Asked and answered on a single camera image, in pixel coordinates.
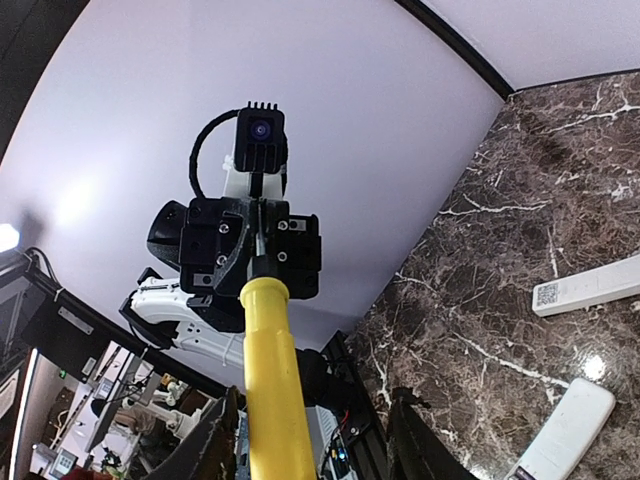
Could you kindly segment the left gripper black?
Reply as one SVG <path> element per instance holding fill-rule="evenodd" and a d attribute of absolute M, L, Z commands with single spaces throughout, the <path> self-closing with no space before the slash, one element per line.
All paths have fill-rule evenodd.
<path fill-rule="evenodd" d="M 180 273 L 190 294 L 238 296 L 255 251 L 257 277 L 274 278 L 289 297 L 318 295 L 321 236 L 316 215 L 290 213 L 286 201 L 195 198 L 184 206 L 168 202 L 150 228 L 150 253 Z"/>

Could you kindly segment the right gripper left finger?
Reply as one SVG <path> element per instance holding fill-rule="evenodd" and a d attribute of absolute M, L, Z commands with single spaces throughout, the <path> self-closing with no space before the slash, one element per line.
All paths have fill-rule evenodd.
<path fill-rule="evenodd" d="M 234 479 L 239 396 L 229 387 L 149 480 Z"/>

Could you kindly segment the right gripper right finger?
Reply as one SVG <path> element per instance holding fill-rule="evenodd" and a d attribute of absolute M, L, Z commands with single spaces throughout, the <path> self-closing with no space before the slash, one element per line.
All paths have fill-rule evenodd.
<path fill-rule="evenodd" d="M 474 480 L 415 410 L 431 405 L 411 388 L 396 387 L 388 418 L 388 478 Z"/>

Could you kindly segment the yellow handled screwdriver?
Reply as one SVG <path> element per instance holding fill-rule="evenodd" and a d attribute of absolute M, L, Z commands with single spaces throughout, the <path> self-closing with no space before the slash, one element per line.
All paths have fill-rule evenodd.
<path fill-rule="evenodd" d="M 289 291 L 276 267 L 264 235 L 257 233 L 248 280 L 240 293 L 246 323 L 250 472 L 253 479 L 314 479 L 316 467 L 289 329 Z"/>

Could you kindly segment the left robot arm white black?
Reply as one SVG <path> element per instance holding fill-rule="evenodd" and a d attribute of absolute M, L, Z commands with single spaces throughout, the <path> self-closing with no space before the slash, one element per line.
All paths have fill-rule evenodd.
<path fill-rule="evenodd" d="M 245 331 L 240 293 L 254 278 L 280 280 L 295 300 L 319 292 L 319 219 L 292 214 L 285 201 L 170 201 L 150 228 L 147 248 L 179 275 L 164 279 L 146 270 L 120 312 L 160 350 L 220 356 L 222 338 Z"/>

